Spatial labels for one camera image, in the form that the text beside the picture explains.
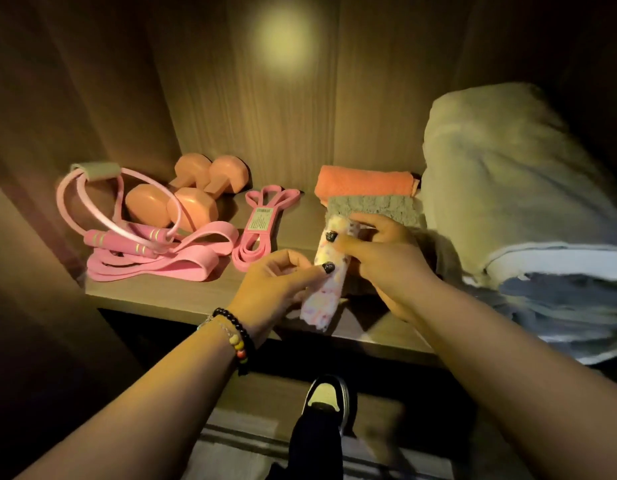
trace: leg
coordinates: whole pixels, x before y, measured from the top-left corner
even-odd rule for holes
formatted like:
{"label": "leg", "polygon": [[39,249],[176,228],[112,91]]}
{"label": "leg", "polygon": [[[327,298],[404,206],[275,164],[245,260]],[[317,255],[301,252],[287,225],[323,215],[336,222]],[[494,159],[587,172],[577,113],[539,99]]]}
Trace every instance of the leg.
{"label": "leg", "polygon": [[308,391],[288,446],[288,468],[273,465],[268,480],[342,480],[342,431],[349,414],[343,380],[318,378]]}

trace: orange dumbbell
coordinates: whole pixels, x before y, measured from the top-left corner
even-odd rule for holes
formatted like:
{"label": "orange dumbbell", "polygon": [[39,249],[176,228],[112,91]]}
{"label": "orange dumbbell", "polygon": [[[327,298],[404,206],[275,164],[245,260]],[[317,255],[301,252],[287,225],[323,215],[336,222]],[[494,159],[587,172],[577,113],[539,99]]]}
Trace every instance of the orange dumbbell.
{"label": "orange dumbbell", "polygon": [[[224,192],[240,192],[248,183],[248,168],[239,158],[224,155],[216,158],[206,172],[196,174],[196,183],[197,188],[181,189],[176,193],[184,207],[181,227],[189,232],[217,220],[215,201]],[[169,201],[166,209],[170,218],[175,220],[177,208],[174,202]]]}
{"label": "orange dumbbell", "polygon": [[[177,175],[170,183],[169,187],[175,193],[177,199],[182,202],[185,209],[193,202],[197,207],[209,208],[215,206],[215,201],[208,194],[198,189],[187,188],[194,184],[210,183],[209,168],[211,162],[204,155],[199,153],[187,153],[177,160],[175,164],[175,174]],[[133,218],[142,224],[154,227],[168,227],[171,223],[167,203],[170,199],[153,185],[140,184],[126,195],[126,207]],[[215,215],[209,215],[209,219],[217,219]]]}

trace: black and white sneaker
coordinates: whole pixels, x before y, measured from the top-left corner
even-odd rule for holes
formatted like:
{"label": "black and white sneaker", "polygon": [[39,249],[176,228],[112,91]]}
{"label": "black and white sneaker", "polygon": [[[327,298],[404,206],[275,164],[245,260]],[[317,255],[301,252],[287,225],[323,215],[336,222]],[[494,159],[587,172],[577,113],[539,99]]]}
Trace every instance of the black and white sneaker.
{"label": "black and white sneaker", "polygon": [[350,402],[348,387],[346,387],[346,382],[343,379],[330,375],[320,376],[308,390],[302,414],[304,414],[306,408],[314,408],[337,414],[340,424],[340,436],[342,436],[349,418]]}

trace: forearm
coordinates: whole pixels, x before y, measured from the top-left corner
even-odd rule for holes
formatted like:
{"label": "forearm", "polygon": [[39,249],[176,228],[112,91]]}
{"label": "forearm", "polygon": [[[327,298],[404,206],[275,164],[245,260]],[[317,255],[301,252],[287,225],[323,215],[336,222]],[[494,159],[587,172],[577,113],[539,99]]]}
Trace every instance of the forearm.
{"label": "forearm", "polygon": [[617,385],[446,283],[424,283],[409,306],[442,361],[547,476],[617,477]]}
{"label": "forearm", "polygon": [[219,325],[205,325],[19,478],[170,478],[188,458],[234,355]]}

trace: person's right arm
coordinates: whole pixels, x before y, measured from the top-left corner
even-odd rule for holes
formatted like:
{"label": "person's right arm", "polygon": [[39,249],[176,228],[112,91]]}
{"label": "person's right arm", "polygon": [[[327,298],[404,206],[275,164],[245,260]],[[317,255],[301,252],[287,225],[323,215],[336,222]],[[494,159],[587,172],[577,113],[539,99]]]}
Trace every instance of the person's right arm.
{"label": "person's right arm", "polygon": [[340,235],[336,247],[401,318],[412,322],[473,398],[547,478],[617,478],[617,385],[442,282],[405,228],[353,214],[376,242]]}

